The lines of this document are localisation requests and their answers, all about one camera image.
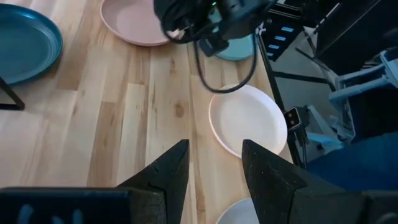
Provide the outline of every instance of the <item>teal plate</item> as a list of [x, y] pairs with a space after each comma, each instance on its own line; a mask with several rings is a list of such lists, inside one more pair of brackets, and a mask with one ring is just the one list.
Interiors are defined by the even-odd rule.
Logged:
[[63, 46], [58, 27], [40, 13], [0, 4], [0, 77], [11, 85], [43, 74]]
[[254, 53], [252, 35], [228, 42], [229, 47], [220, 52], [217, 57], [224, 60], [240, 61], [249, 58]]

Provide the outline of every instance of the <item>white plate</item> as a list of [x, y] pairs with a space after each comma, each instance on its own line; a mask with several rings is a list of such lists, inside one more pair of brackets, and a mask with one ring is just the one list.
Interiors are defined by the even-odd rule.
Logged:
[[286, 143], [284, 115], [268, 95], [246, 85], [222, 95], [214, 95], [209, 106], [210, 126], [220, 144], [241, 158], [242, 142], [250, 139], [279, 154]]
[[218, 219], [217, 224], [259, 224], [251, 198], [230, 206]]

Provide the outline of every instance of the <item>wire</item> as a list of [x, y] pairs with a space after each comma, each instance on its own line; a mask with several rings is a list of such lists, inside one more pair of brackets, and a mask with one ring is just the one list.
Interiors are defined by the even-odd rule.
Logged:
[[304, 164], [304, 169], [307, 170], [307, 144], [304, 143], [302, 145], [303, 148], [303, 164]]
[[252, 39], [253, 39], [254, 53], [253, 53], [253, 63], [251, 65], [249, 74], [246, 76], [246, 78], [244, 80], [242, 80], [241, 83], [237, 84], [236, 86], [234, 86], [232, 88], [226, 89], [226, 90], [217, 90], [217, 89], [214, 89], [211, 86], [209, 86], [209, 84], [207, 84], [206, 79], [205, 79], [203, 72], [201, 70], [201, 67], [200, 67], [197, 42], [195, 40], [193, 41], [193, 50], [195, 52], [195, 61], [196, 61], [196, 65], [197, 65], [198, 74], [199, 74], [202, 84], [205, 86], [205, 88], [208, 91], [210, 91], [212, 93], [232, 93], [232, 92], [242, 88], [244, 85], [246, 85], [250, 81], [251, 77], [254, 74], [254, 70], [256, 69], [256, 64], [257, 64], [257, 45], [256, 45], [256, 36], [254, 34], [252, 34]]
[[[272, 0], [264, 9], [263, 12], [264, 14], [266, 14], [268, 12], [268, 10], [277, 2], [277, 0]], [[175, 39], [173, 37], [171, 37], [169, 35], [169, 33], [166, 31], [165, 29], [165, 22], [167, 20], [167, 16], [168, 14], [171, 12], [171, 10], [178, 4], [181, 3], [181, 0], [175, 0], [174, 2], [170, 3], [169, 6], [167, 7], [167, 9], [165, 10], [161, 22], [160, 22], [160, 26], [162, 28], [162, 32], [163, 34], [173, 43], [176, 44], [187, 44], [189, 42], [193, 42], [193, 49], [194, 49], [194, 53], [195, 53], [195, 61], [196, 61], [196, 65], [197, 65], [197, 70], [198, 70], [198, 74], [200, 77], [200, 80], [202, 82], [202, 84], [205, 86], [205, 88], [212, 92], [212, 93], [232, 93], [240, 88], [242, 88], [244, 85], [246, 85], [250, 79], [252, 78], [254, 71], [256, 69], [256, 64], [257, 64], [257, 45], [256, 45], [256, 31], [254, 31], [254, 33], [252, 34], [252, 44], [253, 44], [253, 61], [252, 61], [252, 65], [250, 68], [250, 71], [248, 73], [248, 75], [244, 78], [244, 80], [242, 80], [241, 83], [237, 84], [236, 86], [232, 87], [232, 88], [228, 88], [226, 90], [218, 90], [218, 89], [214, 89], [211, 86], [209, 86], [209, 84], [207, 84], [205, 76], [203, 75], [202, 69], [200, 67], [200, 60], [199, 60], [199, 53], [198, 53], [198, 45], [197, 45], [197, 38], [205, 31], [207, 31], [208, 29], [201, 29], [198, 33], [194, 34], [193, 33], [193, 27], [192, 24], [188, 22], [188, 20], [185, 20], [185, 22], [187, 23], [187, 29], [188, 29], [188, 38], [185, 39]]]

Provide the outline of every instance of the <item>plate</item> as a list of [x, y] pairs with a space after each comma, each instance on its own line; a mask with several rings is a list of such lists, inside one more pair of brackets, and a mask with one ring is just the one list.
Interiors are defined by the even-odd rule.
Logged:
[[0, 76], [16, 84], [43, 74], [60, 56], [62, 34], [47, 17], [0, 4]]
[[251, 198], [230, 206], [218, 219], [217, 224], [259, 224]]
[[[104, 0], [101, 17], [113, 33], [129, 43], [153, 47], [169, 41], [155, 15], [153, 0]], [[176, 37], [178, 31], [170, 35]]]
[[[231, 88], [236, 84], [224, 86]], [[285, 118], [268, 95], [253, 86], [232, 93], [214, 95], [209, 106], [211, 129], [218, 142], [241, 158], [242, 143], [250, 139], [279, 154], [287, 140]]]
[[[221, 16], [218, 10], [214, 10], [213, 13], [210, 14], [209, 19], [214, 23], [219, 22]], [[228, 40], [228, 43], [228, 48], [218, 53], [216, 55], [217, 57], [224, 60], [240, 61], [249, 58], [254, 53], [252, 35], [240, 39]]]

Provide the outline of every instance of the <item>gray floor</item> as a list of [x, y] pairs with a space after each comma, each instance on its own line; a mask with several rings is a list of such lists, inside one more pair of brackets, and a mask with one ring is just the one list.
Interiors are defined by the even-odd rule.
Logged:
[[[308, 44], [305, 45], [306, 42], [302, 41], [303, 38], [304, 34], [301, 33], [276, 62], [271, 62], [272, 69], [278, 72], [324, 78], [320, 67], [316, 63], [295, 50], [295, 47], [300, 45], [302, 50], [306, 52], [310, 51], [310, 46]], [[334, 107], [328, 102], [328, 95], [331, 90], [327, 84], [289, 80], [286, 78], [276, 78], [276, 82], [287, 110], [294, 106], [313, 105], [327, 121], [329, 121], [330, 115], [337, 115]], [[319, 133], [319, 127], [312, 121], [307, 131]], [[302, 156], [301, 147], [298, 147], [298, 149], [300, 156]], [[308, 161], [321, 155], [323, 155], [323, 151], [318, 150], [316, 144], [310, 142], [307, 145]]]

